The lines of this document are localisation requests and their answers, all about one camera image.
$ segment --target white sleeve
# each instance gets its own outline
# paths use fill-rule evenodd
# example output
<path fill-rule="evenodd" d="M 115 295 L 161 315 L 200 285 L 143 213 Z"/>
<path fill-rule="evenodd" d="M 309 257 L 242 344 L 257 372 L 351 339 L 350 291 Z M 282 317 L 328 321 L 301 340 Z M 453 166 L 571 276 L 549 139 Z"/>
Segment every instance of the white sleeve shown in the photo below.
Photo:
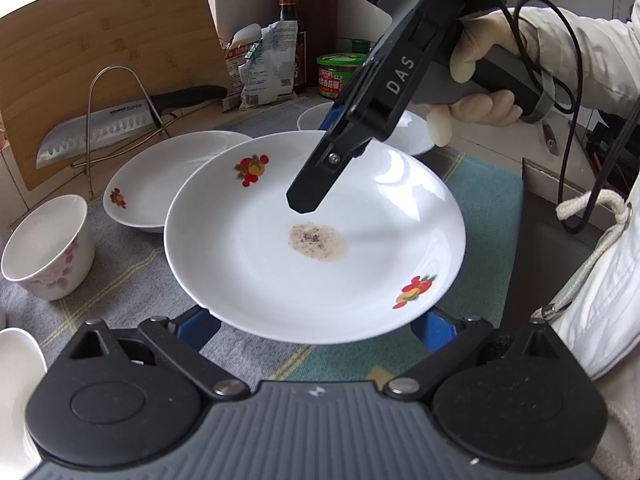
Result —
<path fill-rule="evenodd" d="M 561 9 L 572 26 L 584 67 L 582 106 L 628 117 L 640 93 L 640 0 L 631 21 L 582 18 Z M 529 55 L 574 92 L 577 85 L 574 42 L 551 9 L 525 7 L 521 29 Z"/>

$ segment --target cutting board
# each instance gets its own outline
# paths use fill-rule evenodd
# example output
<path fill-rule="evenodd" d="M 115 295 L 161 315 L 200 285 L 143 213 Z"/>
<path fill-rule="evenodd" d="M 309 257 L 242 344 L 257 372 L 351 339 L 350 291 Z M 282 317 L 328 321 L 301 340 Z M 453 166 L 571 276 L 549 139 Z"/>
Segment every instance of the cutting board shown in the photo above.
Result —
<path fill-rule="evenodd" d="M 0 18 L 0 110 L 27 189 L 71 163 L 36 170 L 40 142 L 86 113 L 91 81 L 113 64 L 149 95 L 230 84 L 208 0 L 37 0 Z M 141 97 L 129 73 L 112 70 L 92 109 Z"/>

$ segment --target placemat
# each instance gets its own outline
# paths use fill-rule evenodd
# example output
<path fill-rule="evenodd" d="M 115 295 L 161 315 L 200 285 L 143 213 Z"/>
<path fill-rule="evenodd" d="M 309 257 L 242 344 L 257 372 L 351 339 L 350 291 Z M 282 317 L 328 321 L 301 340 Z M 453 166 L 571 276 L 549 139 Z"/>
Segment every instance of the placemat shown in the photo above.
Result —
<path fill-rule="evenodd" d="M 231 129 L 252 137 L 295 130 L 300 113 L 320 101 L 301 97 Z M 438 306 L 456 317 L 478 314 L 498 325 L 516 250 L 522 180 L 449 148 L 419 158 L 447 183 L 466 225 L 465 261 Z M 132 328 L 149 316 L 175 317 L 193 306 L 171 273 L 161 234 L 117 224 L 104 212 L 101 199 L 90 203 L 88 218 L 95 261 L 69 296 L 47 302 L 0 278 L 0 310 L 7 313 L 8 325 L 33 334 L 48 363 L 87 319 L 104 319 L 111 328 Z M 262 339 L 226 324 L 201 353 L 252 387 L 267 378 L 369 378 L 383 383 L 427 354 L 408 327 L 358 343 L 308 346 Z"/>

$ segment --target hand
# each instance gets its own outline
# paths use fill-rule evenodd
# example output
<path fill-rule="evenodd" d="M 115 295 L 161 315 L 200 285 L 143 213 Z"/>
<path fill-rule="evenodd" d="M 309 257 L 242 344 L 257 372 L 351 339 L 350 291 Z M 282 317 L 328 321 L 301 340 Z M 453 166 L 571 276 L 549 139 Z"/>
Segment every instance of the hand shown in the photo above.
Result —
<path fill-rule="evenodd" d="M 449 61 L 451 77 L 455 81 L 469 81 L 476 70 L 476 61 L 482 59 L 495 44 L 518 55 L 511 28 L 501 12 L 468 20 L 464 25 Z M 424 105 L 431 139 L 437 146 L 448 144 L 453 134 L 452 118 L 465 123 L 508 126 L 522 115 L 522 108 L 514 101 L 513 92 L 500 90 L 492 94 L 469 95 L 453 105 Z"/>

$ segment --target green can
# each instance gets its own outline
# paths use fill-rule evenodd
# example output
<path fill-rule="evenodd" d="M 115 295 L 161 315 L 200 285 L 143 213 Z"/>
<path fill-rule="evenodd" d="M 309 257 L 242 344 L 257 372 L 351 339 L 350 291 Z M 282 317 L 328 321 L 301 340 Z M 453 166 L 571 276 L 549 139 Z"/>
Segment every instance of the green can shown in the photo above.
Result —
<path fill-rule="evenodd" d="M 335 99 L 356 69 L 367 59 L 364 54 L 345 52 L 318 56 L 318 91 L 321 96 Z"/>

